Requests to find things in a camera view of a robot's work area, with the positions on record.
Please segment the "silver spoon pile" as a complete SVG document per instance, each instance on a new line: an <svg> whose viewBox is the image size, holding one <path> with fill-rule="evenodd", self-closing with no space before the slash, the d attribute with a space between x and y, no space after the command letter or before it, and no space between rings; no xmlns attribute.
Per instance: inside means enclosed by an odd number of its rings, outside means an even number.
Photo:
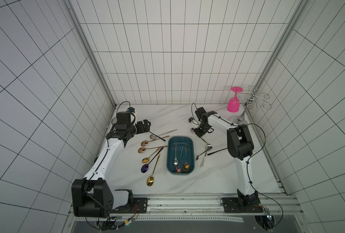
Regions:
<svg viewBox="0 0 345 233"><path fill-rule="evenodd" d="M165 132L165 133L161 133L161 134L158 134L158 135L159 135L160 137L162 137L162 136L164 136L164 135L167 135L167 134L172 133L172 132L175 132L175 131L177 131L177 129L171 130L171 131L168 131L168 132Z"/></svg>

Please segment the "teal plastic storage box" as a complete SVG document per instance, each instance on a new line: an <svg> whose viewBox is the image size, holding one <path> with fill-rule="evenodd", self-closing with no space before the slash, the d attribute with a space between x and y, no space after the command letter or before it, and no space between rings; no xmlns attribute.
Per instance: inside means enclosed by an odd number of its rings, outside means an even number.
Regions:
<svg viewBox="0 0 345 233"><path fill-rule="evenodd" d="M168 141L167 170L172 175L189 175L195 169L194 144L186 136L173 136Z"/></svg>

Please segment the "purple iridescent spoon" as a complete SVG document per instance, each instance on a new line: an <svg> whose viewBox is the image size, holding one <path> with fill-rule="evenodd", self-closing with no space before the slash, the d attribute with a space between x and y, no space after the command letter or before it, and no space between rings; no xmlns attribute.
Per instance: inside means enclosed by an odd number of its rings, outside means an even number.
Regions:
<svg viewBox="0 0 345 233"><path fill-rule="evenodd" d="M188 149L189 149L189 145L186 144L185 145L185 162L183 164L183 170L185 173L188 173L190 171L190 165L188 163Z"/></svg>

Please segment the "blue teal iridescent spoon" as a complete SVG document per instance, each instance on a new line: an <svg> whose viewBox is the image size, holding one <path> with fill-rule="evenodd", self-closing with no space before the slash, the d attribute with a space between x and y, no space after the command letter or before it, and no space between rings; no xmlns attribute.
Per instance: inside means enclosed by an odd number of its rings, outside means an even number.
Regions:
<svg viewBox="0 0 345 233"><path fill-rule="evenodd" d="M181 147L181 153L180 153L180 158L179 158L179 164L178 164L178 166L176 167L176 172L177 173L181 173L181 159L182 159L182 154L183 154L183 150L184 150L184 145L182 145L182 147Z"/></svg>

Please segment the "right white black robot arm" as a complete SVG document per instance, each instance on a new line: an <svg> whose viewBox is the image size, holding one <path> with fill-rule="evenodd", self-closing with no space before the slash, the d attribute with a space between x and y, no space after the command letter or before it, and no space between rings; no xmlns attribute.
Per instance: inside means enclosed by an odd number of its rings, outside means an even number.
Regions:
<svg viewBox="0 0 345 233"><path fill-rule="evenodd" d="M237 206L241 209L259 204L258 191L252 183L252 157L254 143L246 124L236 124L218 116L215 111L207 112L200 107L195 111L200 122L193 132L202 137L211 128L221 131L227 136L227 151L235 159L238 176Z"/></svg>

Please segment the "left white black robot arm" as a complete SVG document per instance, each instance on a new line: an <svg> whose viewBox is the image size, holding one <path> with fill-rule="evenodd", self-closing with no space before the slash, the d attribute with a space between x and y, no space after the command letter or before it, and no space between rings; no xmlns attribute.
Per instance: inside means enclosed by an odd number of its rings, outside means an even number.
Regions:
<svg viewBox="0 0 345 233"><path fill-rule="evenodd" d="M113 213L130 213L135 209L130 189L114 189L107 179L115 160L135 135L150 131L148 120L137 121L136 111L129 107L116 114L116 122L105 136L94 165L82 179L71 187L73 213L76 217L107 218Z"/></svg>

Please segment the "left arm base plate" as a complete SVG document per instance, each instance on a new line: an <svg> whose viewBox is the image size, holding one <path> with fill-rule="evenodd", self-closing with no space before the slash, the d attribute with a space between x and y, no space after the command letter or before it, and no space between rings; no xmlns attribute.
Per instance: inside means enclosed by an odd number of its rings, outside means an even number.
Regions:
<svg viewBox="0 0 345 233"><path fill-rule="evenodd" d="M111 210L111 213L144 214L147 212L148 198L134 198L130 203Z"/></svg>

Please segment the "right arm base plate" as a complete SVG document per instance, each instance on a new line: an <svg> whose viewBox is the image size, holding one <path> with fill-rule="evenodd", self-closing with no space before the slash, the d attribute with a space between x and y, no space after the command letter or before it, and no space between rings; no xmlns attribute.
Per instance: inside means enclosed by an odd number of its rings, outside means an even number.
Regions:
<svg viewBox="0 0 345 233"><path fill-rule="evenodd" d="M221 198L220 200L221 205L224 208L225 213L231 214L238 214L238 213L252 213L252 214L260 214L263 213L264 210L259 205L250 204L246 205L239 198L236 197L229 197L229 198Z"/></svg>

